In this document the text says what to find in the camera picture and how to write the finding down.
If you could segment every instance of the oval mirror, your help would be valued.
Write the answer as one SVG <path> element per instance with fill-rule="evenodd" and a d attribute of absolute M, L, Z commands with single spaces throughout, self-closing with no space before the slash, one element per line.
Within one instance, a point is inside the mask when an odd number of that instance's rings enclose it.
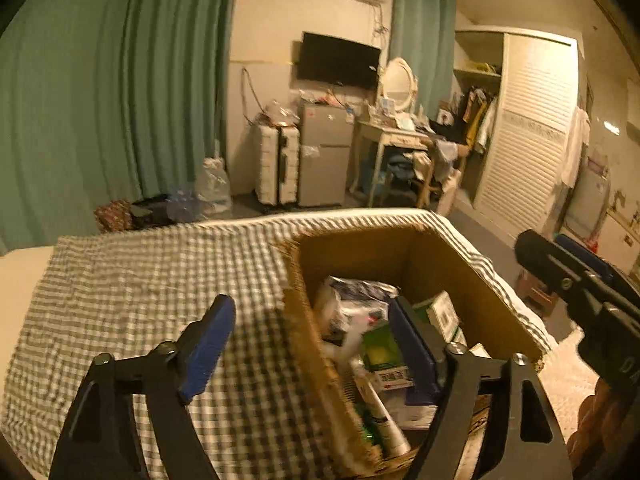
<path fill-rule="evenodd" d="M 415 82 L 411 67 L 401 57 L 389 61 L 382 76 L 382 95 L 396 102 L 396 112 L 403 112 L 414 100 Z"/>

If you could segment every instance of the bed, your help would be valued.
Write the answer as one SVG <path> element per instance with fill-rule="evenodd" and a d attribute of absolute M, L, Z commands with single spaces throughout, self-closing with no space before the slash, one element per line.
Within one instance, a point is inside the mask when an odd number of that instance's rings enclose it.
<path fill-rule="evenodd" d="M 222 478 L 334 478 L 287 350 L 280 317 L 286 274 L 277 242 L 310 228 L 419 222 L 436 229 L 494 288 L 544 352 L 540 318 L 447 219 L 417 209 L 354 209 L 184 224 L 0 258 L 2 432 L 38 478 L 46 475 L 92 357 L 140 355 L 199 319 L 217 293 L 237 303 L 236 330 L 207 391 L 190 406 Z M 138 431 L 151 478 L 164 478 L 143 402 Z"/>

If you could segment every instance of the white sliding door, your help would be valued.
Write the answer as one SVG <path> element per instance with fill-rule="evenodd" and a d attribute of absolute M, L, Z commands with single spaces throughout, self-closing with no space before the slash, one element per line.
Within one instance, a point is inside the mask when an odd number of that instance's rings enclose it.
<path fill-rule="evenodd" d="M 505 34 L 498 115 L 474 207 L 514 238 L 548 215 L 577 94 L 575 41 Z"/>

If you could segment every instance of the green curtain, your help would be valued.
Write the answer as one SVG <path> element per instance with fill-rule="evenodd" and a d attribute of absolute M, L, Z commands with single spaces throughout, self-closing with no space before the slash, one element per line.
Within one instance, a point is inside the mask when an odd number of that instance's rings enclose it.
<path fill-rule="evenodd" d="M 409 64 L 418 78 L 416 105 L 431 119 L 450 98 L 455 33 L 456 0 L 394 0 L 389 59 Z"/>
<path fill-rule="evenodd" d="M 0 253 L 224 156 L 233 0 L 27 0 L 0 36 Z"/>

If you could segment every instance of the wall-mounted tv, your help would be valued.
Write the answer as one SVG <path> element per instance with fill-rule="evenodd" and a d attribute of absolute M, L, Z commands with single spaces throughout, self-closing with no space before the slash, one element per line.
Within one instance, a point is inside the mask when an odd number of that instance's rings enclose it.
<path fill-rule="evenodd" d="M 305 32 L 298 79 L 375 90 L 380 49 L 332 36 Z"/>

